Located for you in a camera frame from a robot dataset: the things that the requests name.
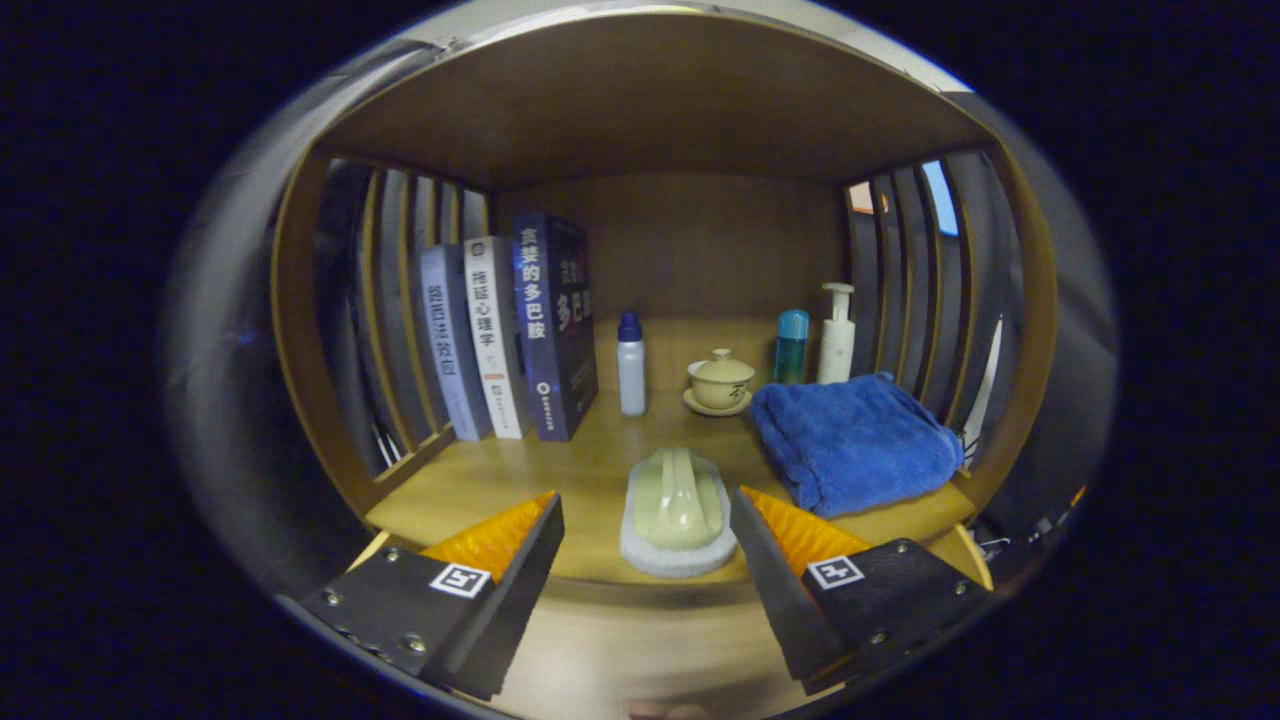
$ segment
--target blue bottle cap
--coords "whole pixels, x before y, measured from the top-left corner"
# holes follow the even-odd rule
[[[641,337],[644,336],[640,332],[640,318],[627,310],[622,314],[622,322],[618,323],[618,342],[640,342]]]
[[[809,314],[804,310],[787,310],[778,315],[778,337],[809,340]]]

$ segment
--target brush handle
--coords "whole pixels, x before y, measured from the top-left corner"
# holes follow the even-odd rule
[[[680,447],[663,452],[658,524],[675,532],[675,537],[668,541],[669,544],[662,543],[668,547],[699,547],[701,538],[710,533],[707,518],[703,516],[703,503],[694,479],[694,460],[689,448]]]

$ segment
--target white sponge base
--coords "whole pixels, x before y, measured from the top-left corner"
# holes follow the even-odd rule
[[[737,537],[728,527],[728,492],[724,491],[724,482],[719,470],[712,462],[695,456],[694,464],[703,470],[708,470],[716,479],[716,492],[721,500],[721,520],[723,529],[709,544],[692,550],[667,550],[658,547],[636,534],[635,520],[632,519],[635,502],[636,474],[644,462],[631,469],[627,477],[627,505],[622,511],[622,533],[618,541],[618,550],[622,557],[632,568],[641,573],[657,575],[659,578],[682,579],[704,575],[721,565],[728,562],[737,550]]]

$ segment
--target dark blue book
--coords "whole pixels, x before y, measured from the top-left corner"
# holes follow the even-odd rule
[[[586,233],[545,213],[518,215],[513,231],[530,407],[538,437],[568,442],[599,391]]]

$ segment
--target white plastic bottle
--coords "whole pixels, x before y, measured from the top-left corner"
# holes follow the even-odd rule
[[[618,398],[627,418],[644,415],[644,340],[640,319],[630,310],[618,323]]]
[[[818,355],[818,383],[842,383],[849,379],[854,363],[854,334],[858,331],[849,319],[849,300],[854,286],[823,283],[831,293],[831,319],[822,322],[822,348]]]

